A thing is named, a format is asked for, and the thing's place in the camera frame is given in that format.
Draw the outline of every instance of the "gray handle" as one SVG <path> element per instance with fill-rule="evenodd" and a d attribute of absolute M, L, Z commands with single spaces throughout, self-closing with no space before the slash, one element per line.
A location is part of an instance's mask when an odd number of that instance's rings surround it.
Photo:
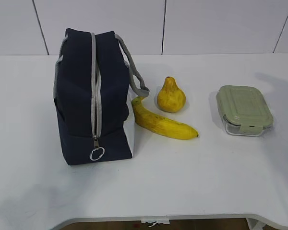
<path fill-rule="evenodd" d="M 119 41 L 120 43 L 120 46 L 122 48 L 122 50 L 124 51 L 124 53 L 126 54 L 127 56 L 127 59 L 129 61 L 129 64 L 127 61 L 125 61 L 125 64 L 129 70 L 129 77 L 130 77 L 130 87 L 132 88 L 132 90 L 140 97 L 147 97 L 149 95 L 149 89 L 145 86 L 145 83 L 144 83 L 144 80 L 142 78 L 142 76 L 140 75 L 140 73 L 138 72 L 138 70 L 136 69 L 135 67 L 135 64 L 133 62 L 133 59 L 131 57 L 131 54 L 128 50 L 128 48 L 126 47 L 123 39 L 115 34 L 115 37 L 117 38 L 117 40 Z M 139 80 L 140 82 L 140 89 L 138 89 L 135 85 L 135 82 L 134 82 L 134 78 L 133 76 L 136 76 L 136 78 Z"/>

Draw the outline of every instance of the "zipper pull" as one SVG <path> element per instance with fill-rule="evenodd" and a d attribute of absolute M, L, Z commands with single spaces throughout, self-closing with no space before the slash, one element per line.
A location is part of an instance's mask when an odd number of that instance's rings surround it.
<path fill-rule="evenodd" d="M 95 149 L 99 148 L 98 136 L 94 136 L 94 147 Z"/>

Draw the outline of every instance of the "navy blue lunch bag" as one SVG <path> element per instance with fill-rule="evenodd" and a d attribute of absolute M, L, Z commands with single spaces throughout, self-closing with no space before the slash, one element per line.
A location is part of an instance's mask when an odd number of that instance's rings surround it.
<path fill-rule="evenodd" d="M 149 94 L 117 34 L 66 30 L 53 98 L 62 153 L 69 165 L 132 158 L 134 114 L 129 88 L 142 97 Z"/>

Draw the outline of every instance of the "floor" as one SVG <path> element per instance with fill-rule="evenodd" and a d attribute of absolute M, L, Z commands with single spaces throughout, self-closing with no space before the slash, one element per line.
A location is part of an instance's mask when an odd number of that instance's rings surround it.
<path fill-rule="evenodd" d="M 140 221 L 75 223 L 61 230 L 249 230 L 244 218 L 172 220 L 170 224 L 148 227 Z M 265 226 L 264 230 L 276 230 Z"/>

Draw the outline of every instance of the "bag handle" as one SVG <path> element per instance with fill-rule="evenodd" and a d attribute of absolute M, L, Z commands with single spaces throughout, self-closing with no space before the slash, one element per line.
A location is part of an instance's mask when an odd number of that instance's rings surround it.
<path fill-rule="evenodd" d="M 142 76 L 140 75 L 140 73 L 138 72 L 138 70 L 135 67 L 134 61 L 131 57 L 131 54 L 128 50 L 128 48 L 126 47 L 123 39 L 115 34 L 115 38 L 119 41 L 119 44 L 122 48 L 122 50 L 124 51 L 124 53 L 127 56 L 127 59 L 129 61 L 129 64 L 127 61 L 125 61 L 125 65 L 128 68 L 129 71 L 129 78 L 130 78 L 130 87 L 132 88 L 132 90 L 140 97 L 147 97 L 149 95 L 149 89 L 145 86 L 144 80 L 142 78 Z M 68 39 L 68 34 L 66 34 L 66 36 L 64 37 L 61 47 L 60 47 L 60 54 L 59 54 L 59 59 L 57 60 L 56 64 L 55 64 L 55 78 L 54 78 L 54 85 L 53 85 L 53 98 L 57 97 L 57 78 L 58 78 L 58 72 L 59 72 L 59 64 L 60 62 L 63 60 L 63 55 L 61 55 L 62 52 L 62 47 L 64 45 L 64 43 L 66 42 L 66 40 Z M 139 80 L 140 82 L 140 89 L 136 87 L 135 82 L 134 82 L 134 78 L 133 76 L 136 76 L 136 78 Z"/>
<path fill-rule="evenodd" d="M 149 95 L 149 89 L 145 86 L 145 83 L 144 83 L 142 76 L 140 75 L 140 73 L 136 69 L 135 64 L 133 62 L 133 59 L 131 57 L 131 54 L 130 54 L 128 48 L 126 47 L 123 39 L 119 35 L 115 34 L 115 38 L 119 41 L 119 44 L 120 44 L 122 50 L 124 51 L 125 55 L 127 56 L 128 61 L 129 61 L 129 64 L 127 61 L 125 61 L 125 64 L 129 70 L 130 87 L 138 96 L 147 97 Z M 136 76 L 136 78 L 139 80 L 140 89 L 136 87 L 133 76 Z"/>

